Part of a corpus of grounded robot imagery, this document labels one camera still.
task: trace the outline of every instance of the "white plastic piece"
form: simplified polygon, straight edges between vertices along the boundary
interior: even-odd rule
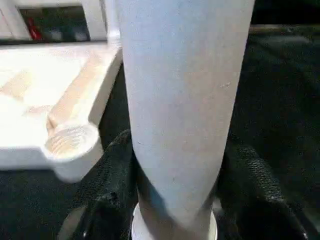
[[[2,11],[15,39],[29,40],[30,34],[19,8],[82,6],[90,39],[107,40],[106,25],[100,0],[1,0]]]
[[[121,62],[106,43],[0,49],[0,169],[83,178],[103,154],[98,125]]]
[[[107,23],[106,29],[108,42],[120,47],[121,39],[116,0],[103,0],[102,3],[106,17],[105,22]]]
[[[215,238],[209,197],[254,2],[117,1],[132,143],[142,170],[139,206],[148,226],[137,226],[143,232],[133,240]],[[133,218],[133,226],[141,222]]]

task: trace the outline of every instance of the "white pvc pipe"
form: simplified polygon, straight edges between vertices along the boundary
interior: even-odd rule
[[[216,237],[208,197],[221,167],[253,5],[118,0],[142,174],[133,240]]]

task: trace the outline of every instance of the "white plastic frame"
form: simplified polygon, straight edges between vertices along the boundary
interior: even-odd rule
[[[107,30],[100,0],[4,0],[0,9],[8,20],[9,28],[15,39],[30,39],[25,23],[17,8],[37,7],[83,7],[91,40],[106,40]]]

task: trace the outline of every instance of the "plastic compartment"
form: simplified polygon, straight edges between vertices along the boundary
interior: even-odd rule
[[[0,169],[81,180],[103,154],[98,125],[121,62],[106,43],[0,49]]]

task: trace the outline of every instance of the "red object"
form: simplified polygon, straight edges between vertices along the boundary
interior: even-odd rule
[[[37,29],[37,26],[35,25],[35,22],[31,17],[28,18],[27,27],[28,27],[29,33],[31,35],[31,38],[33,40],[42,40],[43,39],[42,34]]]

